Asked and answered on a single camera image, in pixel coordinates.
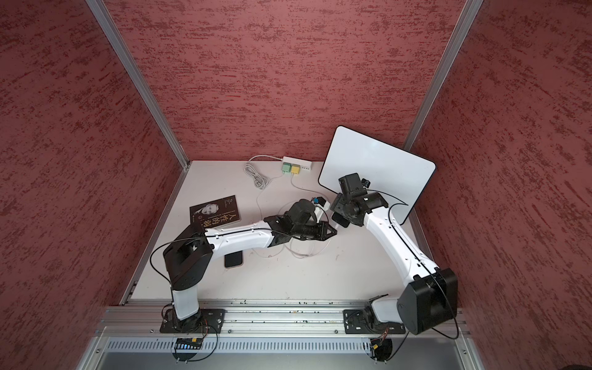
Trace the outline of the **green-edged black phone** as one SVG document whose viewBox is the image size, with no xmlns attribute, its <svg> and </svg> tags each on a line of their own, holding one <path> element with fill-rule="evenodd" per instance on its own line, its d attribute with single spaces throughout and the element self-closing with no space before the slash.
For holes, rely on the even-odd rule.
<svg viewBox="0 0 592 370">
<path fill-rule="evenodd" d="M 347 228 L 351 223 L 348 214 L 343 214 L 342 212 L 334 211 L 331 215 L 331 219 L 343 228 Z"/>
</svg>

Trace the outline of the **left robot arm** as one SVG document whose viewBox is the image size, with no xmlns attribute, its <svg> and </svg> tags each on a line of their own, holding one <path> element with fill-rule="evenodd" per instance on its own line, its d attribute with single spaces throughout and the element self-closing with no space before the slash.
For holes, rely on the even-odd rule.
<svg viewBox="0 0 592 370">
<path fill-rule="evenodd" d="M 197 285 L 211 261 L 249 249 L 267 249 L 291 240 L 326 241 L 337 231 L 329 223 L 331 204 L 323 197 L 300 199 L 283 214 L 250 226 L 225 230 L 188 226 L 174 241 L 162 245 L 172 296 L 173 317 L 179 322 L 200 315 Z"/>
</svg>

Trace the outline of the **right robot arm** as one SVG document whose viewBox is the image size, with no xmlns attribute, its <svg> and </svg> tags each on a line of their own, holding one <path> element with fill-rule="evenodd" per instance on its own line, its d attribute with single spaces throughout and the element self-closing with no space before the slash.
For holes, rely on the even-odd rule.
<svg viewBox="0 0 592 370">
<path fill-rule="evenodd" d="M 392 216 L 392 208 L 379 193 L 338 194 L 331 205 L 333 219 L 343 227 L 368 230 L 392 260 L 404 289 L 399 297 L 384 296 L 370 303 L 376 322 L 403 325 L 418 335 L 456 320 L 458 279 L 425 255 Z"/>
</svg>

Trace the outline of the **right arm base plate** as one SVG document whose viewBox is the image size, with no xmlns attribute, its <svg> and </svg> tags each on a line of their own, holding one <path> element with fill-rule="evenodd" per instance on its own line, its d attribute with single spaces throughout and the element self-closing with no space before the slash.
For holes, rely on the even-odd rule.
<svg viewBox="0 0 592 370">
<path fill-rule="evenodd" d="M 348 335 L 380 335 L 384 332 L 402 335 L 406 333 L 402 323 L 380 322 L 369 308 L 344 310 L 343 322 L 345 333 Z"/>
</svg>

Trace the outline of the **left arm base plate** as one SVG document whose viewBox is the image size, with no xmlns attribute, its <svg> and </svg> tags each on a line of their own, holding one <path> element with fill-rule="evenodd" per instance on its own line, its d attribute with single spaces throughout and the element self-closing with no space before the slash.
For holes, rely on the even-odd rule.
<svg viewBox="0 0 592 370">
<path fill-rule="evenodd" d="M 224 324 L 226 311 L 220 308 L 201 309 L 197 314 L 188 319 L 181 320 L 177 317 L 172 307 L 166 308 L 162 313 L 160 326 L 161 334 L 219 334 Z"/>
</svg>

